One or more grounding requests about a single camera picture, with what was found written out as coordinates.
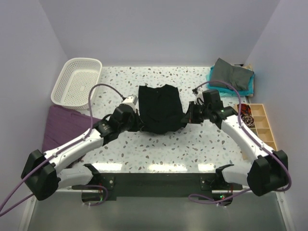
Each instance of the black cloth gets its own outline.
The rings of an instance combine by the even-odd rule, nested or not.
[[[161,88],[139,86],[139,112],[142,131],[164,134],[186,126],[178,88],[164,85]]]

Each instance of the blue towel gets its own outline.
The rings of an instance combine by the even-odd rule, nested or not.
[[[214,69],[214,66],[211,67],[210,73],[205,76],[207,81],[211,80],[213,69]],[[253,88],[254,77],[255,77],[255,74],[253,74],[250,77],[250,80],[249,80],[249,83],[248,83],[248,90],[240,90],[239,91],[240,96],[248,96],[248,95],[251,95],[251,94],[254,93],[254,88]],[[218,90],[221,97],[228,97],[228,96],[236,95],[236,93],[233,90],[230,90],[228,88],[211,87],[209,84],[207,84],[207,88]]]

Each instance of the speckled white tabletop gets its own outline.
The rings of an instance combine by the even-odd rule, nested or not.
[[[194,100],[192,89],[205,82],[209,67],[103,67],[100,83],[111,84],[124,96],[138,95],[139,85],[178,87],[183,111]],[[224,106],[233,106],[236,97],[226,97]],[[99,87],[92,107],[93,116],[102,118],[112,113],[121,98],[107,87]],[[89,111],[80,111],[89,115]],[[215,168],[229,164],[247,164],[238,145],[205,121],[190,125],[177,132],[156,135],[147,132],[124,132],[106,146],[87,153],[79,167],[93,164],[98,170],[122,173],[146,172],[214,172]]]

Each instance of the laundry basket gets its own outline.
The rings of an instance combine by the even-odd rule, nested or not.
[[[98,83],[102,66],[97,59],[74,58],[67,61],[52,90],[52,102],[74,110],[88,109],[88,95],[90,89]],[[96,90],[92,92],[91,103],[95,99]]]

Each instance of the lavender wall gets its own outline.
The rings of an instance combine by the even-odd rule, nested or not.
[[[243,63],[279,0],[40,0],[68,58],[104,65]]]
[[[37,0],[0,1],[0,34],[2,202],[20,181],[29,153],[41,148],[50,93],[67,56]],[[29,194],[23,187],[8,205]],[[1,217],[0,230],[17,230],[24,207]]]
[[[278,148],[289,156],[286,193],[297,230],[308,230],[308,1],[281,0],[247,63],[256,72],[254,102],[264,103]]]

